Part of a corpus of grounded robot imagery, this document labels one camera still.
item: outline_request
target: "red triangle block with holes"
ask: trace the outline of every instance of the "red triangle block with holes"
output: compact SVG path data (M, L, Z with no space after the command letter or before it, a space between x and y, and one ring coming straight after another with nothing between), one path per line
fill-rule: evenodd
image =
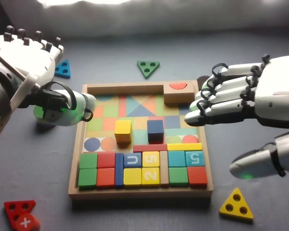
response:
M56 66L54 75L62 78L71 78L68 60L63 61L62 63Z
M252 220L254 217L239 188L236 188L222 205L220 214L245 220Z
M16 229L17 219L25 213L30 213L34 206L35 201L8 201L4 202L5 212L9 218L12 228Z
M143 73L144 78L148 79L150 75L152 75L153 72L155 72L155 70L159 67L159 62L137 61L137 65Z

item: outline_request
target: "green circle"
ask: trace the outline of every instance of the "green circle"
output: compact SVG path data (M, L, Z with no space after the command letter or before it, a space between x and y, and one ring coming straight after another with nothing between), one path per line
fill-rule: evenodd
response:
M182 143L182 140L178 136L169 136L166 139L166 143Z

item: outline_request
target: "blue circle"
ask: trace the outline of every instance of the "blue circle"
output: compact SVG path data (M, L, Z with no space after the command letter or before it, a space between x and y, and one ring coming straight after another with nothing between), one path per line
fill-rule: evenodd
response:
M87 139L85 141L85 145L84 146L85 146L85 149L88 152L94 152L94 151L96 151L97 149L100 148L101 142L97 138L90 138L90 139Z
M96 99L99 101L109 101L111 100L115 95L100 95L96 96Z

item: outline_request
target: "robotic hand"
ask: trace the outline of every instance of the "robotic hand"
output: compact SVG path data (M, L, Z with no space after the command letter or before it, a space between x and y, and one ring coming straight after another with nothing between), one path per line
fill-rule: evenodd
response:
M190 105L185 122L191 126L235 123L256 118L261 125L289 128L289 56L262 63L217 64ZM289 133L236 158L230 172L251 179L289 172Z
M70 126L91 120L95 97L52 81L63 50L60 38L53 45L42 39L40 31L34 40L23 29L15 35L12 26L0 35L0 133L16 108L29 105L36 105L40 123ZM51 90L55 83L64 90Z

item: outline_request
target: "table surface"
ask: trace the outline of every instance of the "table surface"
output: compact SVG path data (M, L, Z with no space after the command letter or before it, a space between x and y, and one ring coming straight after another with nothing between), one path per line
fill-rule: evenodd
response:
M63 40L71 79L55 77L73 90L87 83L140 82L136 61L159 61L148 81L192 80L210 75L220 62L260 62L265 53L289 55L289 31L221 32L133 38ZM36 131L33 107L18 109L0 135L0 231L10 226L3 202L37 202L33 214L42 231L289 231L289 174L285 178L239 180L229 172L238 155L260 148L285 129L256 120L205 126L214 182L210 203L203 200L136 200L72 203L67 195L76 126ZM253 214L252 225L219 216L218 210L239 187Z

